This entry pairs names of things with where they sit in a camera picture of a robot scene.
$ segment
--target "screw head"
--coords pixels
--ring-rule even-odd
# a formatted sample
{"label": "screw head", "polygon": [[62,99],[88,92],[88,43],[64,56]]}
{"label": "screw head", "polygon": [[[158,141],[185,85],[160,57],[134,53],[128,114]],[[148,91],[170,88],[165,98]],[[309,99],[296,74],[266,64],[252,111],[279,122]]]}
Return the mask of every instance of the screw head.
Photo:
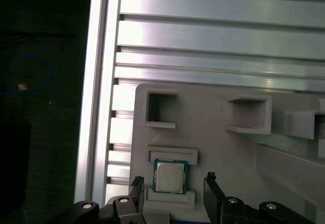
{"label": "screw head", "polygon": [[128,201],[128,199],[120,199],[121,203],[126,203]]}
{"label": "screw head", "polygon": [[92,204],[84,204],[83,206],[82,206],[82,208],[84,208],[84,209],[88,209],[88,208],[90,208],[92,206]]}
{"label": "screw head", "polygon": [[238,200],[235,199],[235,198],[230,198],[229,202],[232,203],[232,204],[235,204],[235,203],[238,203]]}
{"label": "screw head", "polygon": [[268,207],[270,210],[275,210],[276,209],[276,205],[274,204],[267,204],[266,207]]}

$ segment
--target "metal frame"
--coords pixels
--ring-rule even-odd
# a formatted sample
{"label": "metal frame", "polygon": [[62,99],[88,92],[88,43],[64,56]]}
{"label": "metal frame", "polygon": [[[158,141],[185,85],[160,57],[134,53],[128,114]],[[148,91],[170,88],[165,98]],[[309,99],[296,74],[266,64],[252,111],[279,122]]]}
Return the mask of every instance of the metal frame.
{"label": "metal frame", "polygon": [[[291,7],[282,5],[285,3],[283,0],[268,0],[267,2],[268,7],[274,8],[275,11],[279,9],[274,3],[277,3],[282,10]],[[272,51],[267,53],[263,49],[256,51],[250,50],[249,47],[242,50],[242,54],[237,53],[237,49],[228,50],[227,45],[220,46],[222,49],[218,48],[218,50],[214,45],[209,44],[209,40],[205,41],[199,37],[202,30],[207,36],[210,35],[210,29],[201,27],[201,24],[210,25],[213,22],[219,22],[221,28],[215,28],[215,31],[224,32],[226,37],[231,37],[229,34],[237,31],[248,34],[244,28],[241,30],[239,27],[246,22],[247,27],[251,29],[254,29],[257,23],[260,25],[254,31],[255,35],[252,39],[275,34],[274,40],[277,40],[277,37],[290,40],[291,31],[283,30],[302,28],[306,30],[305,36],[310,42],[318,41],[316,43],[319,45],[323,43],[322,36],[317,32],[310,35],[307,33],[308,30],[323,30],[324,28],[321,22],[313,19],[314,16],[304,15],[303,20],[306,22],[299,23],[299,20],[292,18],[291,14],[295,17],[296,13],[289,12],[291,11],[289,8],[288,12],[284,12],[286,14],[284,19],[274,23],[267,23],[269,19],[262,19],[262,17],[256,23],[253,19],[242,20],[239,15],[237,19],[234,19],[233,16],[227,16],[228,12],[218,12],[223,13],[224,16],[212,15],[207,20],[205,17],[209,12],[205,11],[209,9],[198,9],[202,11],[199,15],[199,13],[189,12],[189,9],[179,8],[180,5],[177,9],[175,5],[172,11],[165,9],[164,13],[160,12],[163,10],[160,8],[150,9],[152,7],[145,6],[146,3],[150,2],[148,0],[91,0],[75,201],[92,199],[103,205],[105,192],[106,195],[113,192],[117,194],[127,189],[126,186],[113,183],[119,182],[118,178],[123,179],[120,182],[126,180],[130,153],[121,152],[119,148],[122,144],[124,147],[131,146],[132,111],[135,88],[139,83],[149,80],[150,83],[185,82],[284,89],[293,90],[292,92],[295,90],[325,92],[324,68],[320,64],[325,53],[319,54],[313,50],[306,50],[308,52],[304,53],[304,42],[298,36],[293,39],[294,42],[300,44],[301,49],[298,55],[292,49],[280,49],[276,53],[276,55],[285,57],[271,57],[268,55]],[[164,0],[160,0],[159,3],[164,7]],[[312,10],[312,8],[313,6],[310,5],[306,10]],[[187,11],[187,16],[181,16],[180,10]],[[124,16],[124,21],[120,22],[120,14]],[[186,29],[183,25],[185,22],[177,23],[185,19],[189,20],[193,28]],[[268,25],[275,28],[283,25],[281,27],[283,29],[279,32],[272,32]],[[267,31],[261,31],[264,27],[267,27]],[[141,28],[143,33],[139,34],[137,28]],[[175,33],[180,29],[192,35],[187,37],[189,40],[202,45],[200,51],[196,49],[196,44],[185,46],[185,44],[176,43],[178,36]],[[136,35],[135,38],[128,38],[129,31]],[[245,43],[234,41],[238,46]],[[117,45],[120,46],[121,52],[117,53]],[[118,80],[116,85],[114,85],[114,78]],[[112,110],[115,110],[116,118],[111,118]],[[112,128],[118,127],[119,130],[110,132],[111,125]],[[109,152],[110,143],[113,150]],[[111,180],[110,184],[106,185],[107,177],[114,181]]]}
{"label": "metal frame", "polygon": [[91,200],[107,0],[91,0],[74,202]]}
{"label": "metal frame", "polygon": [[105,45],[99,100],[99,117],[94,162],[94,184],[92,199],[103,206],[107,184],[108,144],[113,99],[114,64],[116,57],[117,29],[119,24],[120,0],[108,0]]}

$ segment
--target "dark floor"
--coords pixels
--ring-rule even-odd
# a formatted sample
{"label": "dark floor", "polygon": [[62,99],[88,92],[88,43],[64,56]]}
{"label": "dark floor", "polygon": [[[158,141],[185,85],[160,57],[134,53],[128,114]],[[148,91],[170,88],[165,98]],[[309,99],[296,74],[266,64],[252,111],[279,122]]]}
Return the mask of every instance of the dark floor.
{"label": "dark floor", "polygon": [[[44,87],[0,96],[0,122],[14,116],[30,126],[25,203],[0,223],[26,223],[23,209],[28,223],[44,223],[73,203],[89,6],[90,0],[0,0],[0,77],[30,53],[45,57],[52,68]],[[20,37],[8,31],[70,37],[34,38],[5,48],[3,42]],[[19,83],[31,87],[46,75],[40,60],[25,60],[0,91],[16,90]]]}

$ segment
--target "bolt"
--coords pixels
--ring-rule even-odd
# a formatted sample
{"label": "bolt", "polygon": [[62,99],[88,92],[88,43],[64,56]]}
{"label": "bolt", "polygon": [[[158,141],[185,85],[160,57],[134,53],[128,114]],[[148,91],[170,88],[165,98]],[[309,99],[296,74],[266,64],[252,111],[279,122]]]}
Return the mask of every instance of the bolt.
{"label": "bolt", "polygon": [[235,199],[235,198],[230,198],[230,199],[229,199],[229,202],[232,203],[232,204],[235,204],[235,203],[238,202],[238,200]]}
{"label": "bolt", "polygon": [[92,206],[92,204],[84,204],[83,206],[82,206],[82,208],[84,208],[84,209],[88,209],[88,208],[90,208]]}
{"label": "bolt", "polygon": [[274,205],[274,204],[267,204],[266,207],[268,207],[270,210],[276,209],[276,205]]}

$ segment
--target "wire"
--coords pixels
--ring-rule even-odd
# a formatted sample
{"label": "wire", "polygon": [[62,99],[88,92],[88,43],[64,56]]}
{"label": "wire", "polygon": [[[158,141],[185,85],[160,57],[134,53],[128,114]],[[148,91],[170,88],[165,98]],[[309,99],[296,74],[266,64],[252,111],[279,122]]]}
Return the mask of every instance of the wire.
{"label": "wire", "polygon": [[39,85],[35,85],[34,87],[31,87],[27,90],[13,90],[13,91],[2,92],[2,93],[0,93],[0,96],[35,91],[35,90],[43,87],[50,80],[52,70],[51,70],[50,64],[47,62],[47,60],[39,54],[28,54],[26,56],[23,56],[22,58],[20,58],[19,60],[17,60],[15,63],[13,63],[11,65],[11,67],[7,70],[5,75],[0,79],[0,86],[8,78],[8,76],[11,74],[11,72],[14,68],[16,68],[23,60],[31,58],[31,57],[39,58],[46,65],[46,67],[48,69],[47,78]]}
{"label": "wire", "polygon": [[24,216],[25,216],[25,221],[26,221],[26,224],[28,224],[28,220],[27,220],[27,216],[26,216],[26,211],[25,211],[25,209],[24,209],[24,207],[23,207],[23,206],[21,206],[21,208],[22,208],[22,211],[23,211],[23,213],[24,213]]}

